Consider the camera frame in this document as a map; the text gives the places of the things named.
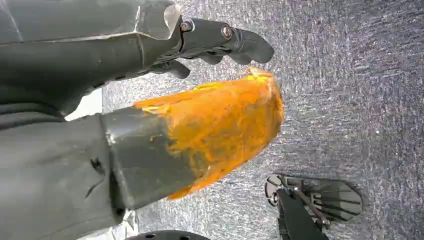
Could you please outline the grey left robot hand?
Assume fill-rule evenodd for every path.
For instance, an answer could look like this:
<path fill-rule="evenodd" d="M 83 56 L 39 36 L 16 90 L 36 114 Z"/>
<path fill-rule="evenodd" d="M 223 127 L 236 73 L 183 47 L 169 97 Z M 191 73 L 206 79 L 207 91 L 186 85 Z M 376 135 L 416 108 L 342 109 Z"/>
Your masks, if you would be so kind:
<path fill-rule="evenodd" d="M 172 0 L 0 3 L 0 237 L 76 240 L 197 180 L 166 120 L 136 107 L 67 121 L 82 97 L 179 62 L 267 63 L 274 48 Z"/>

